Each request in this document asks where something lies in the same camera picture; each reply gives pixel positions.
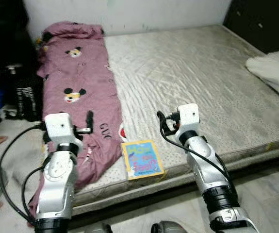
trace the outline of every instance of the children's book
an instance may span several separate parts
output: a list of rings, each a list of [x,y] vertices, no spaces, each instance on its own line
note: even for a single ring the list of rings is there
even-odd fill
[[[164,174],[158,151],[152,140],[121,144],[128,180]]]

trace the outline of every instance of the white wall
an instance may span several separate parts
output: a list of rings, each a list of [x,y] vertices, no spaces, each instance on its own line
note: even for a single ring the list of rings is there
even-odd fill
[[[63,20],[125,34],[222,23],[231,0],[25,0],[33,39]]]

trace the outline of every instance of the cartoon character print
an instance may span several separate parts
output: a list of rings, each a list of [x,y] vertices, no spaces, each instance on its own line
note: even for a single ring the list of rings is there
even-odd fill
[[[79,57],[81,55],[81,47],[76,47],[73,50],[67,50],[65,53],[69,54],[72,58]]]
[[[71,88],[66,88],[64,90],[64,93],[66,94],[64,100],[67,103],[73,103],[78,101],[82,95],[86,94],[86,90],[81,89],[79,92],[72,92]]]

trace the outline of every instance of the dark cabinet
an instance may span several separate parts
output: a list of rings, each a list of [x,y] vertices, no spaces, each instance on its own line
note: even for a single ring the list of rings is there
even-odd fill
[[[224,25],[263,52],[279,50],[279,0],[233,0]]]

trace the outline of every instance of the mattress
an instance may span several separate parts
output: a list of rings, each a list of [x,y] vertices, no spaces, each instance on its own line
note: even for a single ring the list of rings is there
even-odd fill
[[[76,194],[74,215],[194,180],[185,153],[165,142],[156,112],[197,103],[204,135],[229,170],[279,157],[279,94],[245,68],[257,49],[223,26],[110,36],[126,137],[152,139],[163,176],[127,181],[120,158]]]

